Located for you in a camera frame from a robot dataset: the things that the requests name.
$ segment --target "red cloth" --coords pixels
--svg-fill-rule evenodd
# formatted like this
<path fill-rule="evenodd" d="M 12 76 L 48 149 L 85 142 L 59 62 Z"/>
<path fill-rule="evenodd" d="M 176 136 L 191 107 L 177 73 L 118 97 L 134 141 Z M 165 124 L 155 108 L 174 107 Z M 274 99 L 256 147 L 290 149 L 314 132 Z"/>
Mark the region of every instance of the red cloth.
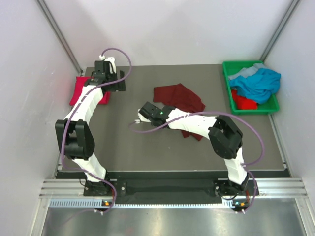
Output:
<path fill-rule="evenodd" d="M 237 90 L 232 90 L 232 97 L 240 110 L 257 110 L 257 103 L 245 97 L 237 95 Z"/>
<path fill-rule="evenodd" d="M 74 106 L 77 103 L 77 101 L 78 101 L 78 99 L 82 93 L 84 82 L 89 78 L 90 78 L 90 76 L 77 76 L 76 77 L 77 80 L 75 82 L 73 96 L 69 102 L 70 106 Z M 100 100 L 99 105 L 107 105 L 109 102 L 109 99 L 110 99 L 110 92 L 107 92 L 107 93 L 105 93 L 102 100 Z"/>
<path fill-rule="evenodd" d="M 194 92 L 182 84 L 155 87 L 153 92 L 153 102 L 162 102 L 166 106 L 174 106 L 184 112 L 202 112 L 205 105 L 201 102 Z M 202 136 L 181 130 L 183 137 L 187 138 L 190 134 L 198 141 Z"/>

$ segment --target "blue cloth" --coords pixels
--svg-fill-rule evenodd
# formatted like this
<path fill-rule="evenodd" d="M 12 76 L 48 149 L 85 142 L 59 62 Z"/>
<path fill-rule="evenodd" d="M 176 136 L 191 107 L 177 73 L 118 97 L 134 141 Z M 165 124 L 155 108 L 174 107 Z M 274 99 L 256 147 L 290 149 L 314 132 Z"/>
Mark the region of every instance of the blue cloth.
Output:
<path fill-rule="evenodd" d="M 238 76 L 234 80 L 230 80 L 230 86 L 237 89 L 239 96 L 263 104 L 273 93 L 278 92 L 280 77 L 281 74 L 273 70 L 261 68 L 247 78 Z"/>

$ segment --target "metal corner post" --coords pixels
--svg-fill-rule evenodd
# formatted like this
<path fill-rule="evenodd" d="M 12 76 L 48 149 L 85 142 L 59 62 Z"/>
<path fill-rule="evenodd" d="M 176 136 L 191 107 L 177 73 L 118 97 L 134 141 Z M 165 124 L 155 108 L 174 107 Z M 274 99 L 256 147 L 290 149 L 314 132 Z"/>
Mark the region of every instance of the metal corner post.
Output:
<path fill-rule="evenodd" d="M 66 54 L 68 55 L 69 59 L 71 60 L 73 66 L 78 71 L 78 73 L 81 74 L 83 72 L 83 70 L 82 70 L 81 66 L 79 65 L 77 59 L 75 58 L 72 50 L 70 49 L 63 33 L 61 32 L 58 24 L 56 23 L 53 15 L 51 14 L 47 4 L 45 3 L 44 0 L 36 0 L 36 2 L 38 3 L 38 6 L 42 10 L 43 14 L 45 15 L 45 17 L 46 17 L 48 23 L 50 24 L 50 26 L 52 27 L 53 31 L 55 32 L 59 42 L 61 43 L 63 49 L 65 50 Z"/>
<path fill-rule="evenodd" d="M 292 2 L 290 3 L 290 6 L 288 7 L 287 11 L 285 12 L 284 16 L 282 17 L 276 31 L 272 35 L 272 37 L 269 40 L 264 52 L 262 53 L 260 60 L 262 60 L 262 61 L 266 60 L 267 56 L 269 55 L 270 51 L 272 50 L 272 48 L 276 44 L 280 34 L 282 33 L 284 27 L 286 26 L 288 20 L 292 16 L 294 10 L 296 9 L 296 7 L 298 6 L 300 1 L 301 0 L 292 0 Z"/>

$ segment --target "metallic floor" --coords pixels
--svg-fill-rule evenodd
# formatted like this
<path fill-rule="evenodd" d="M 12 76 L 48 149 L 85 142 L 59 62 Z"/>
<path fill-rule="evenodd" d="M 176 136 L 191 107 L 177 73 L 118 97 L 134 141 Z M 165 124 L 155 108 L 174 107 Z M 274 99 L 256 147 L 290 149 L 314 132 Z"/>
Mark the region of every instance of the metallic floor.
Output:
<path fill-rule="evenodd" d="M 87 69 L 90 75 L 92 68 Z M 90 121 L 95 139 L 95 154 L 109 171 L 219 171 L 224 161 L 215 155 L 208 140 L 183 138 L 180 131 L 163 129 L 137 134 L 128 124 L 137 118 L 137 110 L 152 102 L 153 88 L 182 83 L 195 92 L 206 105 L 205 111 L 230 113 L 222 65 L 134 66 L 126 80 L 126 91 L 112 93 L 108 105 L 97 106 Z M 242 116 L 261 134 L 265 158 L 251 170 L 283 170 L 284 166 L 268 116 Z M 261 152 L 258 139 L 244 125 L 236 122 L 243 137 L 245 162 L 252 162 Z M 134 128 L 146 130 L 150 124 Z M 70 167 L 76 167 L 67 161 Z"/>
<path fill-rule="evenodd" d="M 220 209 L 114 209 L 103 217 L 50 208 L 42 236 L 305 236 L 294 199 L 256 199 L 245 215 Z"/>

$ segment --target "maroon towel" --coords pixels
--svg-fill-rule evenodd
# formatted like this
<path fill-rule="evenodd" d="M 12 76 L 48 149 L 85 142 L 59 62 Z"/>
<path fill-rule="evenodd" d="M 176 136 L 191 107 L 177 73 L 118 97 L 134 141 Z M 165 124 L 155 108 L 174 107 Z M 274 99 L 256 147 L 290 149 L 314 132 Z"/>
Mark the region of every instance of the maroon towel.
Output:
<path fill-rule="evenodd" d="M 161 102 L 166 106 L 174 106 L 184 112 L 202 112 L 205 105 L 201 102 L 194 92 L 182 84 L 155 87 L 153 92 L 153 102 Z M 187 138 L 190 134 L 198 141 L 202 136 L 181 130 L 183 137 Z"/>

